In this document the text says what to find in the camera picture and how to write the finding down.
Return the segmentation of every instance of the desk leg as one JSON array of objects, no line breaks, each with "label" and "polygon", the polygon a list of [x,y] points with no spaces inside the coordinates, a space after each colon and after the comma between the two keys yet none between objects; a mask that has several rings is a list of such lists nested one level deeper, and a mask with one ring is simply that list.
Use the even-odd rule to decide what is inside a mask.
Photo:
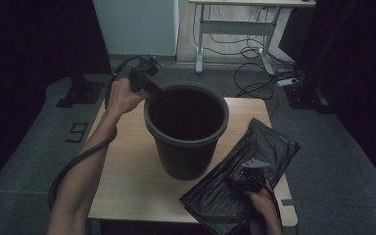
[{"label": "desk leg", "polygon": [[197,74],[203,73],[203,21],[204,21],[204,5],[201,5],[200,27],[199,27],[199,32],[198,32],[197,61],[195,64],[195,72]]},{"label": "desk leg", "polygon": [[271,39],[273,38],[274,29],[276,29],[279,15],[280,15],[280,7],[276,7],[276,14],[274,15],[274,18],[271,21],[271,25],[268,30],[267,38],[264,41],[263,48],[259,49],[261,60],[263,61],[263,64],[264,64],[264,68],[269,74],[272,74],[272,75],[274,75],[274,71],[270,64],[270,58],[267,56],[267,51],[268,51],[268,47],[270,46]]}]

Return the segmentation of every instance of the black curtain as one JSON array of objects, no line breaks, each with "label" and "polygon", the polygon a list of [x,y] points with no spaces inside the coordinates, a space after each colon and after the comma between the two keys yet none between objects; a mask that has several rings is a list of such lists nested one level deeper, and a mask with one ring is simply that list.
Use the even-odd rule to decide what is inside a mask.
[{"label": "black curtain", "polygon": [[376,0],[319,0],[299,64],[376,166]]},{"label": "black curtain", "polygon": [[0,0],[0,169],[45,102],[46,86],[111,73],[91,0]]}]

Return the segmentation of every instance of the black stand base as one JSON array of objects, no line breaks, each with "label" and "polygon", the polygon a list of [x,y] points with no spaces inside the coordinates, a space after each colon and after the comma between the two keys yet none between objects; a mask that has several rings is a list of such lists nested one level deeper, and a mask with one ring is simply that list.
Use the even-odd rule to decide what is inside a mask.
[{"label": "black stand base", "polygon": [[66,98],[60,99],[58,108],[71,108],[73,104],[94,105],[99,99],[105,83],[84,82],[73,84]]},{"label": "black stand base", "polygon": [[322,93],[317,89],[310,96],[303,95],[301,87],[284,86],[283,89],[292,109],[317,110],[320,114],[334,114]]}]

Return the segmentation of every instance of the human arm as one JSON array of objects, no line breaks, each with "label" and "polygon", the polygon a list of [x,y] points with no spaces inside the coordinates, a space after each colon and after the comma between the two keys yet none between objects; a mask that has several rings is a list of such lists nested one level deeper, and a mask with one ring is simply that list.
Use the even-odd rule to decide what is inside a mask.
[{"label": "human arm", "polygon": [[[79,153],[100,144],[115,131],[120,117],[132,111],[148,94],[135,94],[130,81],[122,78],[112,83],[108,107]],[[73,167],[63,180],[51,210],[47,235],[84,234],[85,223],[99,186],[108,146],[93,153]]]},{"label": "human arm", "polygon": [[[266,180],[266,186],[270,189],[270,185]],[[261,189],[259,192],[245,192],[252,201],[255,209],[263,216],[267,235],[282,235],[282,224],[277,217],[276,207],[273,204],[273,200],[265,189]]]}]

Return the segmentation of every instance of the black plastic bag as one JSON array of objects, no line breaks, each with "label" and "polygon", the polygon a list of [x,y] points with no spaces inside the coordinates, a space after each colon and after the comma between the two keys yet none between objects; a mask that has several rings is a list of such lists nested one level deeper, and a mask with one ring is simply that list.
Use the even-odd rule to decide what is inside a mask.
[{"label": "black plastic bag", "polygon": [[241,175],[241,164],[255,158],[270,167],[264,175],[275,187],[300,145],[253,118],[228,156],[180,198],[185,209],[214,234],[238,234],[255,211],[247,197],[233,195],[229,179]]}]

